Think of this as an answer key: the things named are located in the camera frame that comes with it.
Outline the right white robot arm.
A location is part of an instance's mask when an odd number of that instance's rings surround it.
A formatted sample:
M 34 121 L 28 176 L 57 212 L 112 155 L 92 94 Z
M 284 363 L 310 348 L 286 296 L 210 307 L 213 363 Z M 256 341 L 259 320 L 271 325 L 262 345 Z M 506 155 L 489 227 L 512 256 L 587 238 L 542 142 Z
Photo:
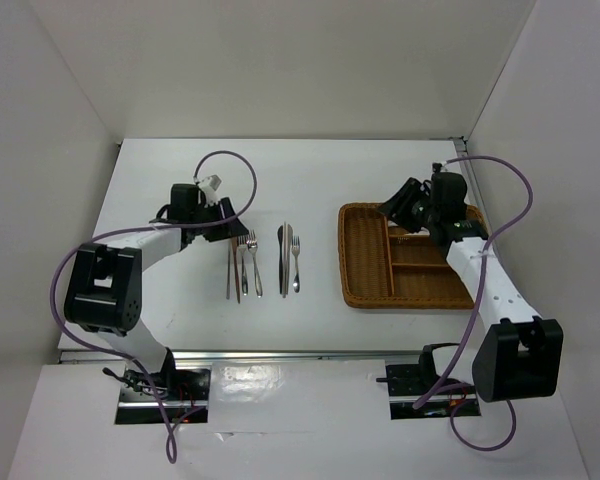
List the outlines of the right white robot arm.
M 519 294 L 465 202 L 462 175 L 410 178 L 378 211 L 410 233 L 426 230 L 474 300 L 486 335 L 472 362 L 472 383 L 486 402 L 549 397 L 557 387 L 563 330 Z

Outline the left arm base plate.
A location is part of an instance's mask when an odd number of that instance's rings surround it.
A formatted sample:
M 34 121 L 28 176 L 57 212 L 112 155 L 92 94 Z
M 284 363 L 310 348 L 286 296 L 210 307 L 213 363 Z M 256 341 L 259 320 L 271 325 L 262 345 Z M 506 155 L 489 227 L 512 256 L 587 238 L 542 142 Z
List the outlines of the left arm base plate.
M 123 375 L 109 375 L 121 383 L 115 415 L 116 425 L 150 425 L 163 422 L 152 390 L 141 374 L 125 370 Z M 184 424 L 207 423 L 210 380 L 211 370 L 208 368 L 178 370 L 175 386 L 171 389 L 156 380 L 168 420 Z

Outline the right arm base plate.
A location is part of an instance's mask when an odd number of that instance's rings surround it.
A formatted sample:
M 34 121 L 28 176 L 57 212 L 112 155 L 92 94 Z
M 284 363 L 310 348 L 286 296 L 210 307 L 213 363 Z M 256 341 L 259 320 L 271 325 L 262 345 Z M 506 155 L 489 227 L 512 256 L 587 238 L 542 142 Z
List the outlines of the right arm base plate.
M 424 376 L 416 364 L 387 365 L 385 376 L 376 379 L 387 386 L 392 420 L 448 418 L 455 408 L 458 417 L 481 415 L 473 386 L 465 386 L 436 394 L 421 408 L 415 401 L 428 391 Z

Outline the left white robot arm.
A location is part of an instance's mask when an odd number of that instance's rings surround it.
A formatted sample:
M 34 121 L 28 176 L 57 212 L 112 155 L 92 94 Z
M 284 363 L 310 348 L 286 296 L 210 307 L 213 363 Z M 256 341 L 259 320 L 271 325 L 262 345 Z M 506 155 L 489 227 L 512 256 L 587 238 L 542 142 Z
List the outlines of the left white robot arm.
M 173 395 L 184 382 L 172 351 L 157 341 L 141 319 L 142 276 L 159 261 L 178 254 L 202 237 L 230 240 L 248 232 L 235 218 L 213 175 L 175 184 L 170 202 L 158 212 L 165 227 L 123 235 L 110 243 L 85 243 L 77 251 L 64 302 L 65 318 L 122 353 L 132 372 L 124 381 L 156 399 Z M 134 364 L 139 361 L 146 371 Z

